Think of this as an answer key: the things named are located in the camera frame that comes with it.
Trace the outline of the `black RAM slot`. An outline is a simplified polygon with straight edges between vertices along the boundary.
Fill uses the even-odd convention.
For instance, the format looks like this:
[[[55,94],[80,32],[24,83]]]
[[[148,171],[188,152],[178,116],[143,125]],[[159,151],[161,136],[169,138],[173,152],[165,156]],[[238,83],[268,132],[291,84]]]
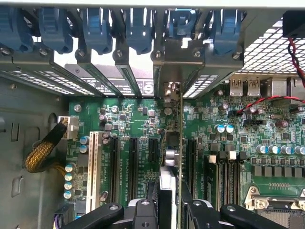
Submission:
[[[216,155],[204,158],[204,199],[218,209],[218,164]]]
[[[229,201],[229,164],[227,154],[220,151],[218,155],[218,208]]]
[[[239,203],[240,158],[235,151],[229,152],[228,157],[228,203]]]

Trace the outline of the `metal CPU socket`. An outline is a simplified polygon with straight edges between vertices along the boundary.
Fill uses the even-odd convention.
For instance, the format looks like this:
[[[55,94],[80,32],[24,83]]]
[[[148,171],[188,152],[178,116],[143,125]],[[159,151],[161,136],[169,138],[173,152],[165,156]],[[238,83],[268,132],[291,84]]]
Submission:
[[[262,195],[251,186],[243,206],[287,229],[305,229],[305,188],[296,197]]]

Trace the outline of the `white expansion slot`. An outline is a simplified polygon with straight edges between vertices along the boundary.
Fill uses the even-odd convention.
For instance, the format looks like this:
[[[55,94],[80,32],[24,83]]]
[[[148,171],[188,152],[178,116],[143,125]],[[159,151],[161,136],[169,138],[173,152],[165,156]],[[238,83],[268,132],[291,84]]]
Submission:
[[[88,153],[88,175],[86,212],[89,213],[100,206],[101,164],[102,164],[102,132],[90,132]]]

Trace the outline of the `long black expansion slot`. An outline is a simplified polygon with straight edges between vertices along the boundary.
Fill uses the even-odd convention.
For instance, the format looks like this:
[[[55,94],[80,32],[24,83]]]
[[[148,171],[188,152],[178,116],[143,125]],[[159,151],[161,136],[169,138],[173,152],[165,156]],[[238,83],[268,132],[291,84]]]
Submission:
[[[196,197],[197,191],[197,141],[188,139],[186,146],[186,183],[192,198]]]
[[[138,138],[131,137],[129,139],[128,201],[137,198],[138,157],[139,157]]]
[[[111,202],[115,203],[119,203],[120,149],[120,138],[112,136],[110,142],[110,195]]]

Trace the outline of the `short black expansion slot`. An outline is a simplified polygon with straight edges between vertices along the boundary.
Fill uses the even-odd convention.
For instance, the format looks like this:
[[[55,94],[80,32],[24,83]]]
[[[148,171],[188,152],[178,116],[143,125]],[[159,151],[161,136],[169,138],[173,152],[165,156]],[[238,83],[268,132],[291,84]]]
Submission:
[[[158,139],[157,138],[148,139],[148,160],[149,160],[149,162],[158,161]]]

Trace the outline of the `white power connector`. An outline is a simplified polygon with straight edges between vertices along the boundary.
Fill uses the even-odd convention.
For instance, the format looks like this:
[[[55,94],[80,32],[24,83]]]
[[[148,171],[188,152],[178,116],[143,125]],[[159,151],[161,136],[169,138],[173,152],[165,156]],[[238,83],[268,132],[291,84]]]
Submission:
[[[59,116],[58,123],[64,123],[67,127],[63,140],[76,139],[79,131],[79,118],[74,116]]]

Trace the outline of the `green motherboard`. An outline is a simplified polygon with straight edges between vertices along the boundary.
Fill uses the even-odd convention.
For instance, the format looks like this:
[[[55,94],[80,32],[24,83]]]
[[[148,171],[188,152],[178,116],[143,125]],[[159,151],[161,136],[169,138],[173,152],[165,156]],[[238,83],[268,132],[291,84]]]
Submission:
[[[183,98],[182,182],[186,183],[186,146],[197,141],[197,191],[204,199],[204,158],[235,151],[240,158],[239,205],[248,189],[262,195],[293,196],[305,188],[305,88],[295,77],[260,81],[261,96],[230,96],[223,85],[204,97]],[[128,206],[129,139],[138,138],[137,198],[147,196],[148,183],[160,181],[163,100],[81,98],[70,102],[69,115],[79,118],[78,137],[67,145],[64,197],[74,204],[74,220],[86,213],[90,132],[102,132],[100,207],[112,203],[110,193],[110,142],[120,138],[119,203]],[[148,139],[158,139],[158,161],[148,160]],[[160,220],[159,229],[170,220]]]

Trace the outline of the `grey metal PC case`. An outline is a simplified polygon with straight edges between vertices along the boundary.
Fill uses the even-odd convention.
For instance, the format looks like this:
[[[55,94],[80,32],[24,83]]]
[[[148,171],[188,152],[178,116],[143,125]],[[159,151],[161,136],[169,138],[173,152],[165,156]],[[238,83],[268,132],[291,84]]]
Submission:
[[[70,102],[81,98],[159,99],[154,95],[154,41],[166,38],[169,11],[197,12],[193,37],[213,40],[214,10],[243,13],[237,45],[243,51],[243,67],[231,79],[295,77],[305,88],[305,39],[283,37],[283,14],[305,10],[305,0],[0,0],[0,6],[21,8],[30,28],[34,47],[47,48],[39,29],[42,7],[65,9],[72,30],[73,50],[59,54],[54,62],[104,94],[75,96],[53,94],[0,77],[0,229],[53,229],[54,213],[67,201],[64,197],[67,127],[59,116],[70,116]],[[113,38],[112,52],[99,55],[87,46],[82,11],[108,8]],[[152,11],[152,50],[137,55],[126,42],[126,11]]]

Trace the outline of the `silver USB port block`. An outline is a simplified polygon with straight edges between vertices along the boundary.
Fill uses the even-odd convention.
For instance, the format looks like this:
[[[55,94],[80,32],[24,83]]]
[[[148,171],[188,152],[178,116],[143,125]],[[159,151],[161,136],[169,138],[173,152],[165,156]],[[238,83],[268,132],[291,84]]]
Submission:
[[[229,95],[230,96],[261,96],[261,83],[258,79],[231,79],[229,81]]]

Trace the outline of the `vented metal slot cover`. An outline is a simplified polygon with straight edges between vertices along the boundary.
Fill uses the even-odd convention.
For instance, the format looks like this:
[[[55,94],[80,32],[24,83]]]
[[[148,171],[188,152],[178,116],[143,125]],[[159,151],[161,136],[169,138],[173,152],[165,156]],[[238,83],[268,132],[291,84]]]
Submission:
[[[27,73],[13,63],[13,50],[0,44],[0,77],[53,94],[73,95],[67,87],[42,76]]]
[[[237,45],[234,51],[222,56],[217,56],[213,53],[214,46],[211,40],[205,40],[203,47],[204,66],[190,78],[188,84],[184,87],[184,99],[196,99],[203,96],[240,70],[244,65],[244,49],[241,45]]]
[[[62,86],[75,96],[104,96],[98,89],[55,63],[51,49],[34,47],[29,53],[15,53],[13,62],[23,72]]]

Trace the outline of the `blue slot retention clip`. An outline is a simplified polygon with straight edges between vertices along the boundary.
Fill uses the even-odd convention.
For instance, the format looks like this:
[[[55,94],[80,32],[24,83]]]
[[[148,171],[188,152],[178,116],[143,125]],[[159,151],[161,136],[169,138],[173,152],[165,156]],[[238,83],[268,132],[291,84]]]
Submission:
[[[166,38],[182,39],[193,37],[197,12],[192,9],[175,9],[169,11]]]
[[[223,56],[236,51],[243,13],[239,10],[214,10],[211,38],[214,55]]]
[[[126,11],[126,42],[137,55],[152,50],[152,11],[147,8],[130,8]]]
[[[0,6],[0,43],[17,52],[32,52],[32,33],[21,8]]]
[[[112,52],[113,38],[108,8],[85,8],[82,11],[84,39],[99,55]]]
[[[42,7],[39,10],[39,29],[44,45],[59,54],[71,53],[73,38],[65,9]]]

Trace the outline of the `black case fan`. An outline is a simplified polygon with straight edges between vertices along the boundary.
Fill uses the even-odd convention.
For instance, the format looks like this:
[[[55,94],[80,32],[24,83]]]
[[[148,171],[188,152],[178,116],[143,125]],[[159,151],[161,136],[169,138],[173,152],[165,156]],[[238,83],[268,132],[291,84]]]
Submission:
[[[283,14],[283,37],[305,39],[305,10],[288,10]]]

